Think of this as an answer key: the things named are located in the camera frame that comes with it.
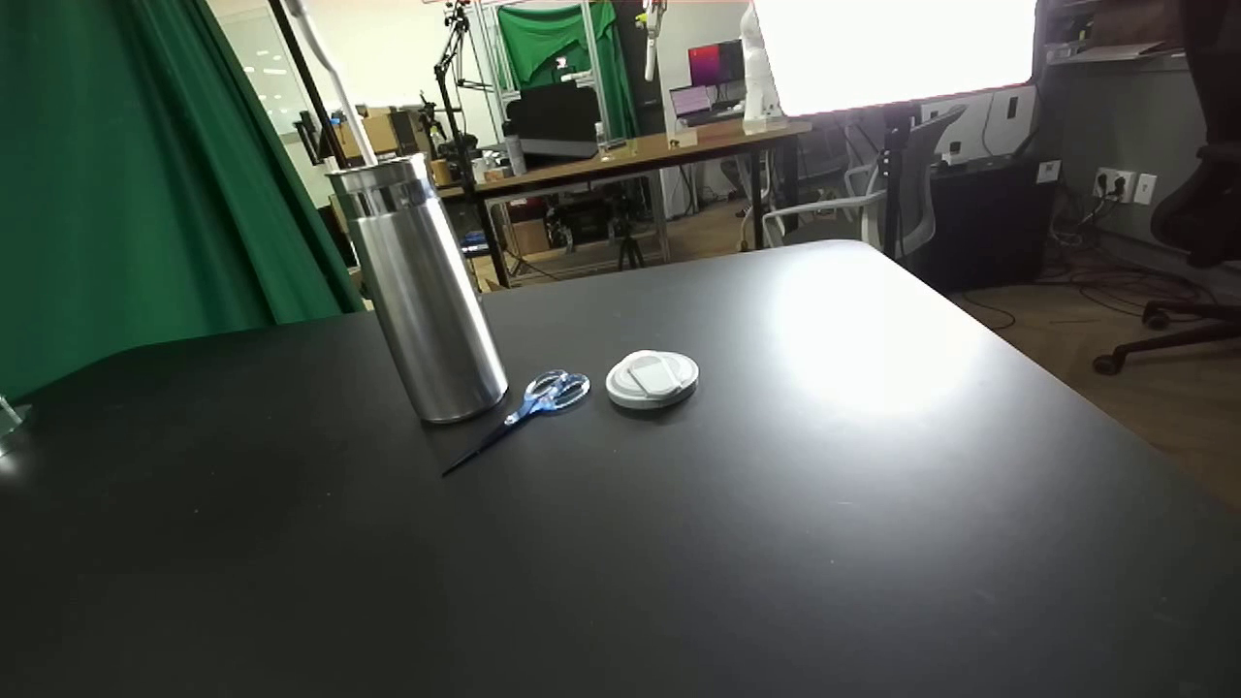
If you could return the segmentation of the wooden background desk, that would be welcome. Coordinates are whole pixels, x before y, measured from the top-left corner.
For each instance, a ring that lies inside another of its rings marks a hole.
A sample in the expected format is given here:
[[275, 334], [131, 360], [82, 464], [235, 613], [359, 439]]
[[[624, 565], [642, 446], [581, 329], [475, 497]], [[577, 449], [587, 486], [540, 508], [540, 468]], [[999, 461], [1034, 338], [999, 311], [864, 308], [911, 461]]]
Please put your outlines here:
[[655, 179], [664, 168], [682, 168], [703, 161], [739, 161], [747, 174], [747, 207], [757, 208], [752, 243], [762, 243], [761, 163], [770, 148], [793, 144], [800, 135], [808, 135], [808, 123], [721, 122], [721, 123], [686, 128], [686, 132], [636, 135], [589, 161], [553, 163], [526, 174], [501, 174], [491, 184], [475, 184], [473, 192], [446, 186], [443, 197], [446, 201], [466, 197], [475, 208], [491, 271], [495, 280], [508, 280], [508, 237], [504, 237], [504, 227], [495, 220], [495, 207], [514, 197], [546, 197], [546, 194], [562, 194], [592, 184]]

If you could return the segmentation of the black office chair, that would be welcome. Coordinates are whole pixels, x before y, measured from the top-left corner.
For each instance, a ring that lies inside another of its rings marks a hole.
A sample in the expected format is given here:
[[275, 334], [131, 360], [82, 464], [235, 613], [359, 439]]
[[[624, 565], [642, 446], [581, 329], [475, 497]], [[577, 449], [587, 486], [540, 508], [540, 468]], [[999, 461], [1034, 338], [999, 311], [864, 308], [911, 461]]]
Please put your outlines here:
[[[1157, 215], [1157, 242], [1181, 249], [1189, 268], [1241, 261], [1241, 0], [1177, 0], [1181, 56], [1207, 122], [1197, 168]], [[1141, 322], [1211, 317], [1197, 329], [1111, 347], [1095, 374], [1122, 374], [1131, 352], [1207, 347], [1241, 334], [1241, 311], [1223, 304], [1148, 304]]]

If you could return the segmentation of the silver metal flask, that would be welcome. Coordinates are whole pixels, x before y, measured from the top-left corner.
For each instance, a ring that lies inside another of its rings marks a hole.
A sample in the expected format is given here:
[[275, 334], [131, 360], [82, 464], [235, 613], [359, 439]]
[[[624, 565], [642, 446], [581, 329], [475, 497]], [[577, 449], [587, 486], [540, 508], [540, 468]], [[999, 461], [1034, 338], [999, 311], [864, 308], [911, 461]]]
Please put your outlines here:
[[424, 155], [332, 174], [351, 251], [404, 392], [424, 422], [466, 422], [508, 397], [452, 227]]

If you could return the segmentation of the green backdrop curtain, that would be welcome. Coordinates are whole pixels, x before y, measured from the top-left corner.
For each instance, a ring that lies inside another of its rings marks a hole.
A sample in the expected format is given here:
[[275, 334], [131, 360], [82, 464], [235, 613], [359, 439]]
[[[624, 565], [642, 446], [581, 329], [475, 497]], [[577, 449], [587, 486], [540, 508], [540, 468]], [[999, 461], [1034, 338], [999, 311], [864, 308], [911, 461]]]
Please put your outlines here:
[[206, 0], [0, 0], [2, 397], [358, 308]]

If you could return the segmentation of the white round flask lid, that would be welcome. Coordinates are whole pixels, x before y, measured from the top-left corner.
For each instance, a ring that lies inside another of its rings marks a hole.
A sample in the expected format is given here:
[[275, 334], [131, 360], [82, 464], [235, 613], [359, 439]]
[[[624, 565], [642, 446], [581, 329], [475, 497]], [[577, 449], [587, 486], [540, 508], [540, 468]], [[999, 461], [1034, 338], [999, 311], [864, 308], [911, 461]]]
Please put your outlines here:
[[606, 374], [606, 397], [621, 411], [664, 411], [696, 384], [696, 365], [669, 351], [633, 351]]

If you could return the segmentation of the glowing computer monitor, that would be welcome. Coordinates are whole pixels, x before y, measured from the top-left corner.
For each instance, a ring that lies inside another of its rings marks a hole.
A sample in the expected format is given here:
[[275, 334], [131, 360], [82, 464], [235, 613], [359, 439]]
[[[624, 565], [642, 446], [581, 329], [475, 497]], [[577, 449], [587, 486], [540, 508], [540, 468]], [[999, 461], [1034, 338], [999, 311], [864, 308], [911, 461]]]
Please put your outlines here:
[[690, 48], [686, 64], [694, 84], [731, 84], [743, 77], [743, 56], [735, 38]]

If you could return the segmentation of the bright studio light panel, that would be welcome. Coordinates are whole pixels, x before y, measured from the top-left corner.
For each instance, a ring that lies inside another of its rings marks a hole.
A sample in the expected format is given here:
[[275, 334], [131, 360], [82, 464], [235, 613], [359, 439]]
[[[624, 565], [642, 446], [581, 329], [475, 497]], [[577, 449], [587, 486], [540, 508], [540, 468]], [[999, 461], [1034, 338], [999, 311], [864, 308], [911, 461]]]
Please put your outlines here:
[[1020, 84], [1039, 0], [757, 0], [787, 117]]

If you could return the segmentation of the blue handled scissors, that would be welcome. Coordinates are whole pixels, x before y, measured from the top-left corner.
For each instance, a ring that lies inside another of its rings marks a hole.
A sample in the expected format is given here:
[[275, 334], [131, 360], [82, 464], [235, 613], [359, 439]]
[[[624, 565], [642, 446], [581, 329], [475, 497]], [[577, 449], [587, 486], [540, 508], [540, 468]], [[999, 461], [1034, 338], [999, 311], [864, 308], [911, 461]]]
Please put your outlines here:
[[553, 367], [553, 374], [536, 377], [524, 387], [518, 402], [468, 454], [461, 454], [452, 464], [446, 464], [446, 475], [466, 468], [473, 459], [479, 459], [487, 446], [504, 442], [524, 422], [568, 411], [587, 397], [589, 397], [587, 374]]

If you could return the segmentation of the small black tripod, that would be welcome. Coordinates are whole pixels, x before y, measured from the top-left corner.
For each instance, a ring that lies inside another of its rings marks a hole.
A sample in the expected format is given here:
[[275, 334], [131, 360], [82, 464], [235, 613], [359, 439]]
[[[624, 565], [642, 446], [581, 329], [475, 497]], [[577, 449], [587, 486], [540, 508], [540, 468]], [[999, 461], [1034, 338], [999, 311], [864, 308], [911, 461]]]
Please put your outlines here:
[[614, 219], [607, 232], [615, 242], [615, 271], [649, 265], [629, 219]]

